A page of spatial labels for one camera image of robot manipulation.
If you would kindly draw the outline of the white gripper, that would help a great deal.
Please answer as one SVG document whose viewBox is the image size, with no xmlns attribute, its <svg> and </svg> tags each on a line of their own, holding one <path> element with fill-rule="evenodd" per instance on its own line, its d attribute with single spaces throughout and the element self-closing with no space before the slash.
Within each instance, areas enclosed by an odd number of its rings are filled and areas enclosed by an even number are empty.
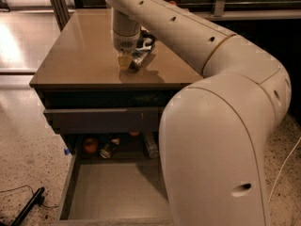
<svg viewBox="0 0 301 226">
<path fill-rule="evenodd" d="M 127 70 L 133 61 L 132 52 L 151 50 L 156 38 L 146 30 L 141 30 L 133 36 L 121 36 L 112 32 L 112 42 L 118 52 L 119 68 Z"/>
</svg>

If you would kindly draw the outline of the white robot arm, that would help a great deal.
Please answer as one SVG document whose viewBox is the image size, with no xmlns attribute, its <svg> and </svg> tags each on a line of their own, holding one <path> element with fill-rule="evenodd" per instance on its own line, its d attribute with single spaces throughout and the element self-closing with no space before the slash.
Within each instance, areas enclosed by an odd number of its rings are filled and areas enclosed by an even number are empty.
<svg viewBox="0 0 301 226">
<path fill-rule="evenodd" d="M 163 0 L 105 0 L 201 75 L 167 104 L 159 147 L 175 226 L 271 226 L 264 146 L 292 95 L 283 65 Z"/>
</svg>

